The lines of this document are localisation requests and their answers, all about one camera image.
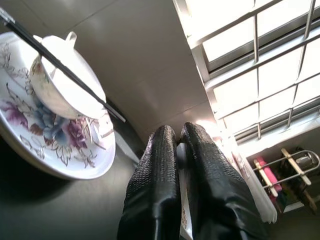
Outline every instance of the black surface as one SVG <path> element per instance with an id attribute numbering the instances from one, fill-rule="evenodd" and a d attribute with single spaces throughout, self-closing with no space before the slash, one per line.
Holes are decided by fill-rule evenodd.
<path id="1" fill-rule="evenodd" d="M 140 155 L 144 146 L 130 125 L 112 121 Z M 111 169 L 86 181 L 62 180 L 37 170 L 2 138 L 0 149 L 0 240 L 116 239 L 126 187 L 135 169 L 118 146 Z"/>

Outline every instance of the plate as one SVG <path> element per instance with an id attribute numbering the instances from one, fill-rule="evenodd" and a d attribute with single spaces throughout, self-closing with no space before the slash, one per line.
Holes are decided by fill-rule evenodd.
<path id="1" fill-rule="evenodd" d="M 111 167 L 116 153 L 109 115 L 70 120 L 37 98 L 29 69 L 37 52 L 12 32 L 0 35 L 0 134 L 26 161 L 64 179 L 94 179 Z M 91 141 L 90 130 L 98 135 Z"/>

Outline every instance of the chopsticks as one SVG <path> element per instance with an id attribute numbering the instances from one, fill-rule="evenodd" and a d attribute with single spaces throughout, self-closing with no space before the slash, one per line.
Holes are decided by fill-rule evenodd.
<path id="1" fill-rule="evenodd" d="M 0 20 L 3 19 L 4 25 L 17 34 L 27 44 L 33 47 L 41 56 L 45 57 L 56 68 L 60 69 L 68 78 L 76 83 L 80 88 L 95 98 L 100 104 L 102 104 L 114 117 L 120 119 L 122 122 L 126 122 L 126 119 L 118 113 L 112 106 L 104 102 L 98 97 L 94 91 L 92 91 L 77 75 L 75 75 L 68 67 L 63 65 L 50 51 L 48 51 L 41 43 L 33 38 L 33 36 L 26 31 L 26 29 L 14 20 L 3 8 L 0 7 Z"/>

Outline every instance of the floral bowl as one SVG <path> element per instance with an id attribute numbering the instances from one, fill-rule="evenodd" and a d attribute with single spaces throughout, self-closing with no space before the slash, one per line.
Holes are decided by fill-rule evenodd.
<path id="1" fill-rule="evenodd" d="M 57 36 L 36 39 L 73 71 L 99 98 L 106 101 L 106 95 L 95 73 L 74 49 L 77 39 L 74 32 L 70 32 L 66 40 Z M 30 80 L 39 100 L 59 116 L 67 119 L 98 119 L 106 112 L 101 103 L 43 56 L 37 55 L 34 59 L 30 68 Z"/>

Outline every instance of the window pane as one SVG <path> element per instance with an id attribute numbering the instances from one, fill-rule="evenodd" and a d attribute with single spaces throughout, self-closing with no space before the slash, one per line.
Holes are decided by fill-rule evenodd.
<path id="1" fill-rule="evenodd" d="M 294 105 L 301 104 L 312 98 L 320 96 L 320 76 L 315 76 L 298 85 Z"/>
<path id="2" fill-rule="evenodd" d="M 320 72 L 319 56 L 320 39 L 317 39 L 306 46 L 299 79 L 303 80 Z"/>
<path id="3" fill-rule="evenodd" d="M 219 109 L 216 111 L 232 112 L 252 103 L 258 96 L 257 72 L 250 71 L 231 80 L 214 90 Z"/>
<path id="4" fill-rule="evenodd" d="M 260 102 L 260 121 L 277 115 L 289 108 L 294 100 L 295 88 L 282 91 Z"/>
<path id="5" fill-rule="evenodd" d="M 254 38 L 252 18 L 205 41 L 203 47 L 209 62 L 250 42 Z"/>
<path id="6" fill-rule="evenodd" d="M 269 2 L 257 0 L 257 4 Z M 262 36 L 273 29 L 309 11 L 311 0 L 283 0 L 258 14 L 258 35 Z"/>
<path id="7" fill-rule="evenodd" d="M 259 67 L 259 97 L 293 84 L 297 79 L 301 48 Z"/>
<path id="8" fill-rule="evenodd" d="M 186 0 L 192 15 L 193 35 L 213 32 L 249 12 L 253 0 Z"/>
<path id="9" fill-rule="evenodd" d="M 236 133 L 245 129 L 258 121 L 258 104 L 249 106 L 224 118 L 228 130 Z"/>

